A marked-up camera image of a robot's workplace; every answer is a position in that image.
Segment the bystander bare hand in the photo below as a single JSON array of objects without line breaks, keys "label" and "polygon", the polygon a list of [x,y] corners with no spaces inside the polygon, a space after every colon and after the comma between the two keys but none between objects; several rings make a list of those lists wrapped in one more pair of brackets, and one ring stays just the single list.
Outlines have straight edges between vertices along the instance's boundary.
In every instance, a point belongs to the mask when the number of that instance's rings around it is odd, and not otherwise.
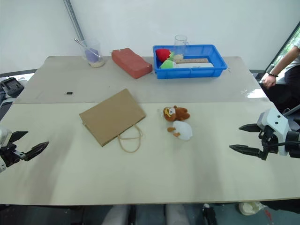
[{"label": "bystander bare hand", "polygon": [[269,89],[275,86],[277,78],[273,75],[265,74],[262,79],[262,84],[265,88]]}]

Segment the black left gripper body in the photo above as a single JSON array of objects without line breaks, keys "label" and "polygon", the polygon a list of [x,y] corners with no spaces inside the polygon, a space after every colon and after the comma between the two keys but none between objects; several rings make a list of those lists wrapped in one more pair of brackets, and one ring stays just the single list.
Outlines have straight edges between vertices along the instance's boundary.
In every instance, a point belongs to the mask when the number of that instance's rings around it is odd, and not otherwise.
[{"label": "black left gripper body", "polygon": [[6,167],[10,167],[11,165],[23,160],[25,158],[24,152],[19,152],[16,149],[15,144],[8,144],[5,147],[1,147],[0,149],[0,157],[5,163]]}]

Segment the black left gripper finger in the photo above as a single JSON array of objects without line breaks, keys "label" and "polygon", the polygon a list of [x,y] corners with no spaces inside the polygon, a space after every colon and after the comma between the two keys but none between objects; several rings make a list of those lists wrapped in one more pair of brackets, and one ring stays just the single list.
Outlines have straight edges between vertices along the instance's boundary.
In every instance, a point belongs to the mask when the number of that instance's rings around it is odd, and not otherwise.
[{"label": "black left gripper finger", "polygon": [[14,142],[21,139],[24,135],[26,135],[28,131],[15,131],[12,133],[10,139],[9,139],[9,146],[15,147]]},{"label": "black left gripper finger", "polygon": [[42,142],[31,148],[30,151],[25,153],[24,161],[30,161],[40,153],[44,151],[44,149],[48,146],[49,142]]}]

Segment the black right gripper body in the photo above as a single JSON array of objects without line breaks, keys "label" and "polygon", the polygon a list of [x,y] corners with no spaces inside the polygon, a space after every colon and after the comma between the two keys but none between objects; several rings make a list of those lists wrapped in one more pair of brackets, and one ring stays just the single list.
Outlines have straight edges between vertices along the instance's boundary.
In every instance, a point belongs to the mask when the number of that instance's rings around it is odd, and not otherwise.
[{"label": "black right gripper body", "polygon": [[274,135],[274,130],[270,126],[266,125],[264,129],[260,131],[258,138],[261,139],[263,152],[278,153],[278,146],[270,146],[278,143],[278,138]]}]

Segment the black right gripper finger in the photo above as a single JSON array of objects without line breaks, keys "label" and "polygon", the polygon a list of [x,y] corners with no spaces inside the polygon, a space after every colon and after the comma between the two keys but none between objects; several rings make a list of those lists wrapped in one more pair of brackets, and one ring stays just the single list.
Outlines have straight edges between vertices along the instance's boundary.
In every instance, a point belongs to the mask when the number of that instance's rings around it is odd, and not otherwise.
[{"label": "black right gripper finger", "polygon": [[246,124],[246,125],[239,127],[239,130],[246,131],[246,132],[259,133],[261,131],[261,128],[257,124]]},{"label": "black right gripper finger", "polygon": [[229,148],[231,148],[232,150],[239,152],[241,154],[244,155],[250,155],[250,156],[254,156],[254,157],[258,157],[261,160],[266,160],[267,159],[267,153],[264,151],[261,151],[258,148],[252,148],[252,147],[248,147],[246,145],[230,145]]}]

